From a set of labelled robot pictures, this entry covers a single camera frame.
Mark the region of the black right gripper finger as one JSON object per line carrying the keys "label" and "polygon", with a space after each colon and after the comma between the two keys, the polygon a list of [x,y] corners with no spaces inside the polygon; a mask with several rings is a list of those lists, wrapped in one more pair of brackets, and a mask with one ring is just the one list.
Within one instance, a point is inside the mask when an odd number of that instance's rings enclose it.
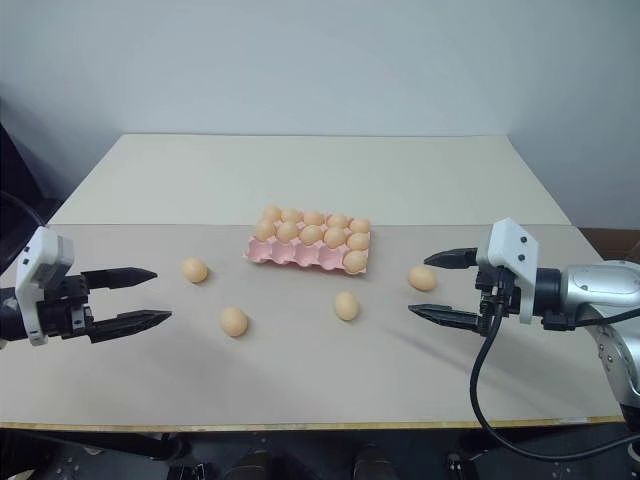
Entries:
{"label": "black right gripper finger", "polygon": [[460,270],[477,266],[477,248],[457,248],[435,253],[424,259],[428,266]]}
{"label": "black right gripper finger", "polygon": [[469,331],[487,330],[487,320],[477,313],[455,310],[450,306],[414,304],[409,305],[408,310],[440,326]]}

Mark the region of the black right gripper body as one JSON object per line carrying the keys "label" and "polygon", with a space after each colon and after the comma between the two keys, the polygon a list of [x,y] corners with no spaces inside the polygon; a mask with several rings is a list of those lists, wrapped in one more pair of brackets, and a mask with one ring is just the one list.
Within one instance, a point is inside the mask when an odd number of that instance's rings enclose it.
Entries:
{"label": "black right gripper body", "polygon": [[477,331],[488,332],[502,306],[503,316],[520,313],[521,289],[515,285],[516,276],[505,267],[480,267],[475,288],[481,292]]}

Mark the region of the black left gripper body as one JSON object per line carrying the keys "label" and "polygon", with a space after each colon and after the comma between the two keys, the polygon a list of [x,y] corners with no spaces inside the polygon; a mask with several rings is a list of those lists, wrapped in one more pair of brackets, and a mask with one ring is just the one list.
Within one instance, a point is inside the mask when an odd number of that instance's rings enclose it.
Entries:
{"label": "black left gripper body", "polygon": [[37,302],[43,333],[63,339],[88,335],[94,320],[88,305],[89,293],[83,275],[66,276],[56,287],[45,288],[44,299]]}

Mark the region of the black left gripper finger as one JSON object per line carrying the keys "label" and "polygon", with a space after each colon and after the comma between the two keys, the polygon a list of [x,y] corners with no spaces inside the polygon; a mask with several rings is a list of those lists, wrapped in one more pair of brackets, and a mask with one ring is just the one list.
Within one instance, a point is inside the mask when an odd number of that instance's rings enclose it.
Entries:
{"label": "black left gripper finger", "polygon": [[157,277],[155,272],[134,267],[113,268],[82,272],[85,289],[121,289],[129,288]]}
{"label": "black left gripper finger", "polygon": [[151,329],[172,315],[171,311],[139,310],[96,322],[88,330],[92,343],[123,338]]}

